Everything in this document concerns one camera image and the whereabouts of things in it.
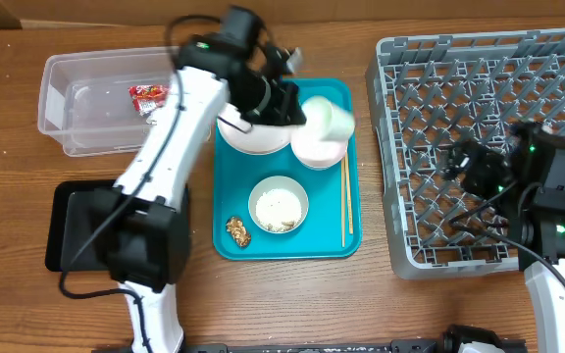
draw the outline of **wooden tabletop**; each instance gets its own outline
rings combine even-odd
[[[386,36],[565,26],[565,18],[390,21],[273,28],[301,46],[302,76],[337,77],[353,96],[364,238],[345,260],[231,262],[213,248],[212,144],[190,180],[193,250],[179,283],[189,343],[228,345],[387,342],[438,337],[449,324],[527,339],[537,349],[522,274],[403,280],[391,270],[383,218],[381,162],[364,73]],[[195,27],[186,27],[190,33]],[[54,188],[64,180],[122,173],[132,154],[71,158],[38,132],[43,67],[54,54],[161,45],[160,27],[0,31],[0,352],[88,352],[131,339],[123,297],[73,301],[57,289],[44,252]],[[114,287],[105,273],[71,276],[70,288]]]

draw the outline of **red snack package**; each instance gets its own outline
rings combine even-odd
[[[132,97],[134,109],[142,117],[147,117],[156,108],[165,105],[169,87],[162,84],[138,85],[129,88],[129,95]]]

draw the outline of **gray crate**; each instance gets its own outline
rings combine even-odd
[[[565,135],[565,28],[385,38],[366,80],[393,270],[403,278],[517,270],[515,250],[450,228],[447,220],[480,200],[442,180],[439,164],[468,137],[506,153],[508,127],[522,120]]]

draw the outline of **blue tray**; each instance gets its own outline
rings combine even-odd
[[[314,95],[322,95],[339,107],[352,111],[350,91],[340,80],[304,78],[294,82],[300,87],[300,103]],[[346,215],[345,247],[341,247],[341,163],[324,171],[310,170],[295,158],[289,145],[265,156],[247,155],[230,147],[217,129],[213,189],[213,244],[217,251],[230,260],[342,258],[352,255],[361,244],[363,235],[354,135],[348,143],[348,159],[353,234],[349,234]],[[262,179],[272,176],[295,179],[309,196],[306,219],[298,229],[289,233],[263,231],[248,213],[247,202],[252,188]],[[226,221],[231,216],[240,217],[252,234],[250,245],[244,249],[239,248],[226,232]]]

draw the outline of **wooden chopstick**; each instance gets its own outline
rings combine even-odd
[[[345,154],[345,184],[348,191],[348,231],[352,234],[352,193],[350,192],[350,159],[348,153]]]
[[[345,158],[341,160],[341,247],[345,247]]]

